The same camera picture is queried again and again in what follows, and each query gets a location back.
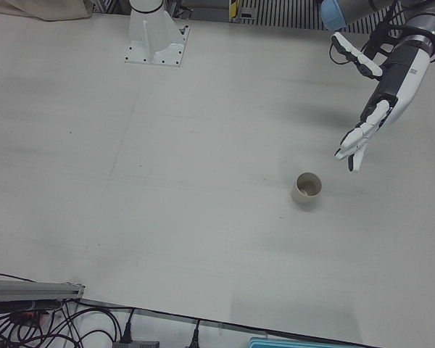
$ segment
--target robotic hand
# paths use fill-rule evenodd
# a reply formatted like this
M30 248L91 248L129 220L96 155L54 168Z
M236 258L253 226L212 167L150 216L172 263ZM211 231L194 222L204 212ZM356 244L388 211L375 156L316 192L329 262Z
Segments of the robotic hand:
M349 170L357 173L369 139L384 126L393 123L413 100L425 75L430 56L413 46L398 46L382 66L358 51L340 33L332 36L336 50L369 78L380 80L360 116L360 122L340 142L335 153L339 160L348 156Z
M348 157L349 170L354 173L360 170L370 138L395 122L413 100L435 54L435 0L401 0L401 3L407 22L400 26L389 24L396 0L325 0L324 12L321 7L326 27L336 30L376 11L379 5L392 5L363 50L356 49L340 33L334 33L331 38L332 46L348 62L353 62L362 75L379 81L360 122L343 137L335 153L339 160ZM326 15L326 8L336 9L338 16ZM392 29L400 30L401 36L389 36ZM384 51L383 44L391 44L393 51ZM372 60L379 52L387 56L380 66Z

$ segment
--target power cord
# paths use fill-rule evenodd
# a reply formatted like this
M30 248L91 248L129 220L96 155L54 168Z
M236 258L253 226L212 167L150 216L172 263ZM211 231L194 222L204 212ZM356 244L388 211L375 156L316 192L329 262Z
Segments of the power cord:
M30 281L31 283L35 283L36 282L36 281L31 280L31 279L21 278L21 277L17 277L15 275L10 275L10 274L6 274L6 273L0 273L0 277L19 279L20 281Z
M124 333L121 336L120 343L132 343L131 321L135 311L135 308L132 308L132 310L130 311L129 319L125 323Z
M188 346L188 348L200 348L199 344L198 344L198 327L200 325L200 319L198 319L198 321L196 322L196 327L194 330L194 336L191 339L190 345Z

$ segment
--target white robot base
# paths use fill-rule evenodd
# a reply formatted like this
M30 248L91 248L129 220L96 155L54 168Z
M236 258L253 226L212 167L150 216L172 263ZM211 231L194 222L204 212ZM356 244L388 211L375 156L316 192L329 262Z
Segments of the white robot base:
M126 63L180 67L190 28L179 29L166 11L148 18L130 18L132 40L125 55Z

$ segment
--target white table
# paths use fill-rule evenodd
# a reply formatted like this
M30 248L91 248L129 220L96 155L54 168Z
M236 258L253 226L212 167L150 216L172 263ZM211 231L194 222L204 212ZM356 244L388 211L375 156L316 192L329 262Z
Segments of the white table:
M435 347L435 65L353 175L334 152L376 83L329 61L328 33L189 25L175 69L124 63L127 17L0 15L0 271ZM306 170L323 194L302 208Z

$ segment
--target metal grate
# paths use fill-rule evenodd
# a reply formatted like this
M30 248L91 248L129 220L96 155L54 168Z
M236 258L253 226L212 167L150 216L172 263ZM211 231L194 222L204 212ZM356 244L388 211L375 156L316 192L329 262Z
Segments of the metal grate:
M369 34L384 18L387 9L364 17L341 31ZM239 13L241 24L325 30L320 18L320 2L317 0L242 0ZM397 25L404 22L403 14L393 21Z

